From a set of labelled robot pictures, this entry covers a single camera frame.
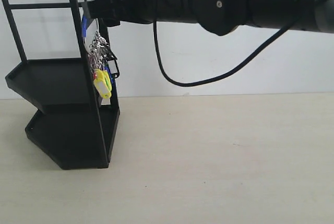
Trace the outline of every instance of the beige table surface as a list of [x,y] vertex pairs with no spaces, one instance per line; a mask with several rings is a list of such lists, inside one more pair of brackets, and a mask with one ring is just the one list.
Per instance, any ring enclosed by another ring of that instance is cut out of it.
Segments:
[[62,171],[0,101],[0,224],[334,223],[334,94],[124,98],[112,163]]

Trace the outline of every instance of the shelf tray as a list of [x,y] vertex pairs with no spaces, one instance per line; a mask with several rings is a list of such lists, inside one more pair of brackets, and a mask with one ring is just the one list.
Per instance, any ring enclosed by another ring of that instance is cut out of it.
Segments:
[[45,114],[88,111],[89,94],[80,58],[30,60],[6,76],[10,89]]
[[[109,105],[100,108],[105,149],[110,162],[120,110]],[[92,128],[92,113],[34,115],[26,133],[28,138],[62,169],[105,168],[101,165],[97,136]]]

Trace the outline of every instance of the black shelf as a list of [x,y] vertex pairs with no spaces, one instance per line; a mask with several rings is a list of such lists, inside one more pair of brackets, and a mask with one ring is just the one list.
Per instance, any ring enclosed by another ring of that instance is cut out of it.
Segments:
[[[104,105],[99,111],[110,161],[120,110]],[[38,110],[26,127],[26,133],[62,169],[106,168],[101,163],[103,154],[96,145],[100,130],[95,126],[92,113],[45,115]]]
[[80,58],[22,62],[6,76],[6,82],[45,114],[90,109]]
[[[10,89],[38,108],[27,137],[62,169],[107,168],[116,135],[120,108],[116,82],[110,105],[101,106],[91,73],[81,28],[81,4],[10,4],[2,0],[21,63],[6,76]],[[13,9],[68,7],[73,16],[80,58],[29,60],[13,17]],[[108,28],[100,34],[109,41]]]

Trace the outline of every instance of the yellow plastic keychain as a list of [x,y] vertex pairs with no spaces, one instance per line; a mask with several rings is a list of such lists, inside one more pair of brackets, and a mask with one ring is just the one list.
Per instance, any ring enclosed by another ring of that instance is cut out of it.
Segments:
[[108,71],[94,70],[94,86],[103,99],[111,98],[112,85]]

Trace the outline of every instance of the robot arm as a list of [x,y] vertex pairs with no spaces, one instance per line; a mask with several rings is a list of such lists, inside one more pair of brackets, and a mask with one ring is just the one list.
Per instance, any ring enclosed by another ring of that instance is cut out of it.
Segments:
[[[91,0],[84,5],[90,18],[112,27],[120,21],[199,23],[226,35],[239,25],[282,28],[315,0]],[[291,29],[334,33],[334,0],[305,14]]]

